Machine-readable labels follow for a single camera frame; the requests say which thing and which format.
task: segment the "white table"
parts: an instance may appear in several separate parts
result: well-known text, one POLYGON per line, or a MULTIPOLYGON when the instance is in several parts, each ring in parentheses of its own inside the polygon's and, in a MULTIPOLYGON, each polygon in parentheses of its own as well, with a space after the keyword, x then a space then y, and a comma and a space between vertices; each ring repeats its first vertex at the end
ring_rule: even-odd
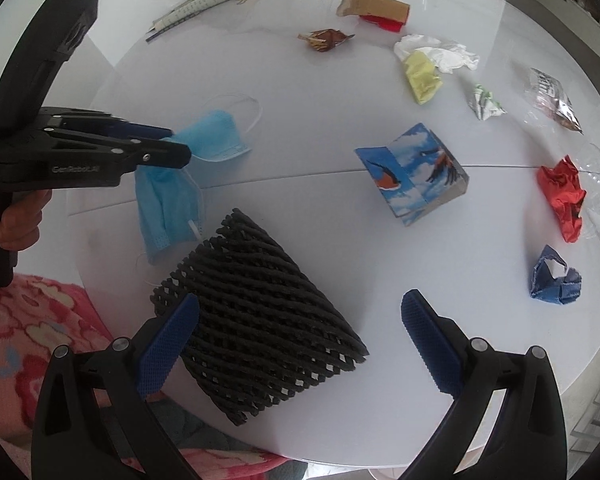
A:
MULTIPOLYGON (((300 460, 348 466, 408 464, 450 406, 400 322, 400 300, 419 288, 442 316, 503 351, 543 346, 564 391, 600 347, 600 235, 562 241, 536 184, 541 164, 562 156, 530 118, 523 65, 559 78, 587 135, 600 146, 600 98, 582 70, 535 23, 501 0, 403 0, 407 31, 464 43, 482 56, 475 73, 443 75, 429 104, 414 103, 392 53, 398 35, 338 18, 340 0, 251 0, 208 10, 157 41, 139 41, 93 107, 129 120, 185 126, 210 96, 240 91, 264 109, 251 153, 197 163, 209 235, 234 207, 264 227, 344 314, 370 356, 343 373, 234 427, 178 362, 165 386, 209 424, 300 460), (319 54, 298 32, 340 28, 356 37, 319 54), (467 90, 482 82, 509 110, 478 121, 467 90), (386 206, 353 149, 381 146, 417 122, 466 168, 465 196, 409 228, 386 206), (583 275, 582 296, 555 306, 528 296, 545 244, 583 275)), ((136 266, 143 252, 132 177, 117 189, 70 198, 78 268, 114 336, 153 315, 152 287, 136 266)), ((176 248, 173 262, 190 247, 176 248)), ((174 265, 154 274, 166 277, 174 265)), ((486 442, 499 402, 474 447, 486 442)))

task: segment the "yellow sticky note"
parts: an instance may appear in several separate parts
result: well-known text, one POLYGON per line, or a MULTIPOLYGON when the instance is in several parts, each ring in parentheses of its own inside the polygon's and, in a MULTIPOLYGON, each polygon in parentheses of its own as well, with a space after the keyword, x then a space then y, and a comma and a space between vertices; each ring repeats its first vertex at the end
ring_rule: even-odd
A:
POLYGON ((418 104, 429 101, 442 86, 442 79, 436 75, 436 66, 423 52, 416 50, 402 66, 418 104))

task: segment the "black foam net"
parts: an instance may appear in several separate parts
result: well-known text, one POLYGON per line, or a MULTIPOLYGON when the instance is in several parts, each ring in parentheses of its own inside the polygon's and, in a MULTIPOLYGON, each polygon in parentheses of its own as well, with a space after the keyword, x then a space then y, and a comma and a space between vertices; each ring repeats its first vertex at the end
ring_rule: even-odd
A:
POLYGON ((182 359, 236 426, 368 355, 342 315, 267 233, 234 209, 154 290, 161 316, 192 292, 200 322, 182 359))

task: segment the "human hand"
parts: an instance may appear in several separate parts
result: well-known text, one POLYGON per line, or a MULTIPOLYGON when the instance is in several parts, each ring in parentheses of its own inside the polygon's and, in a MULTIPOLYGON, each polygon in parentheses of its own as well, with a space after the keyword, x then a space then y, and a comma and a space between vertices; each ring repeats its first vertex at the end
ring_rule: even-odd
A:
POLYGON ((42 222, 42 208, 51 200, 52 191, 33 191, 2 213, 0 220, 0 247, 6 251, 23 251, 40 238, 38 225, 42 222))

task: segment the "green and white crumpled wrapper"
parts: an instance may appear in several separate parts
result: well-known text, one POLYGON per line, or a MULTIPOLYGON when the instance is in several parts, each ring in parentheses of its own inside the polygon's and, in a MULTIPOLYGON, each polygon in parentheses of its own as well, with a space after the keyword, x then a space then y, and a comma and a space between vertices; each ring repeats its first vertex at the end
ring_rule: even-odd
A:
POLYGON ((481 121, 507 113, 502 105, 493 98, 493 92, 489 92, 482 85, 475 86, 474 98, 469 102, 469 106, 481 121))

